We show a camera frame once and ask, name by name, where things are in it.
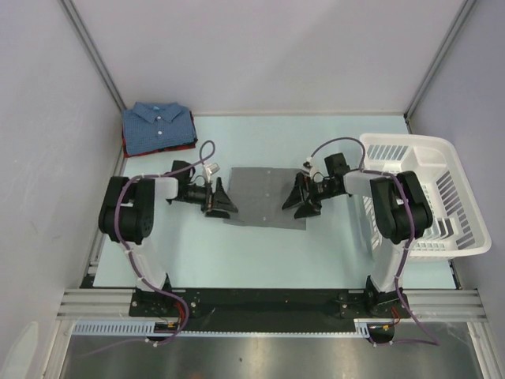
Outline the grey long sleeve shirt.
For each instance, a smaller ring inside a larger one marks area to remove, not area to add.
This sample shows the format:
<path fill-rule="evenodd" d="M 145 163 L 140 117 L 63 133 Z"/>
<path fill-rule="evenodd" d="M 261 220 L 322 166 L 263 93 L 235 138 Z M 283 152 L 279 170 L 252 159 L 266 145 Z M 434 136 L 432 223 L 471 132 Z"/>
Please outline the grey long sleeve shirt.
<path fill-rule="evenodd" d="M 296 220 L 294 210 L 282 205 L 294 187 L 297 169 L 234 167 L 228 196 L 238 209 L 225 224 L 239 227 L 271 227 L 304 231 L 306 220 Z"/>

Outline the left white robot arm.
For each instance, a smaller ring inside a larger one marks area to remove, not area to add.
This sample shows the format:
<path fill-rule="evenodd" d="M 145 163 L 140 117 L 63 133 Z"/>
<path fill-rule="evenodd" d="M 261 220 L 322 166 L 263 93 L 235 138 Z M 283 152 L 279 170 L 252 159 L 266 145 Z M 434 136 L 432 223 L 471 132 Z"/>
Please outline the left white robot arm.
<path fill-rule="evenodd" d="M 155 199 L 168 203 L 198 205 L 206 217 L 229 219 L 238 208 L 223 187 L 220 177 L 212 176 L 219 165 L 202 167 L 204 183 L 196 184 L 195 167 L 175 160 L 167 176 L 139 178 L 131 183 L 128 177 L 110 178 L 100 209 L 99 230 L 121 246 L 137 278 L 137 288 L 149 291 L 147 306 L 155 314 L 168 314 L 174 306 L 169 275 L 158 262 L 158 254 L 150 235 L 155 222 Z"/>

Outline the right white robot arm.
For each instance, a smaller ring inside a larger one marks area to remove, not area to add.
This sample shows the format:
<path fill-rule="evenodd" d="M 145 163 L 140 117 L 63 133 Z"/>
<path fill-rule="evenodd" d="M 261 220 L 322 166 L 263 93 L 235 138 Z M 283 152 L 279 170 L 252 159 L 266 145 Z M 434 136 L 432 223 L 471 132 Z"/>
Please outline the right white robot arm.
<path fill-rule="evenodd" d="M 382 236 L 380 252 L 362 294 L 344 294 L 341 308 L 357 314 L 364 310 L 371 317 L 394 317 L 406 307 L 402 295 L 402 276 L 416 239 L 433 224 L 433 214 L 417 175 L 352 170 L 342 153 L 324 159 L 327 174 L 317 179 L 312 160 L 296 173 L 294 186 L 282 209 L 294 209 L 296 220 L 321 214 L 322 202 L 341 195 L 366 197 L 372 202 L 376 229 Z"/>

